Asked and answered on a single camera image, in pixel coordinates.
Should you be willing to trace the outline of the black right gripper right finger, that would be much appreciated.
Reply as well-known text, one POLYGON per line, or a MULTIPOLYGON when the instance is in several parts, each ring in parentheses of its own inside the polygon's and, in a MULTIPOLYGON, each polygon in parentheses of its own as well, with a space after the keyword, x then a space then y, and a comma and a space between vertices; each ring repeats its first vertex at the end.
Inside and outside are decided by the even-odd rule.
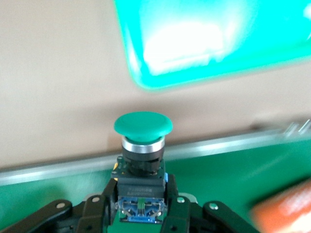
POLYGON ((178 194, 175 176, 168 175, 166 184, 168 212, 163 233, 257 233, 258 230, 220 201, 203 206, 178 194))

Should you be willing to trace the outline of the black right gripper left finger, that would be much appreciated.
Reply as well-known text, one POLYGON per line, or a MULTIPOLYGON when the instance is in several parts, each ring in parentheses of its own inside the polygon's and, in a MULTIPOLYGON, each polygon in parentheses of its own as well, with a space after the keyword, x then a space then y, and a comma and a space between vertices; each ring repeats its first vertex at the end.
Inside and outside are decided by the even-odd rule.
POLYGON ((105 233, 113 224, 117 181, 110 179, 102 193, 73 206, 68 200, 50 202, 2 233, 105 233))

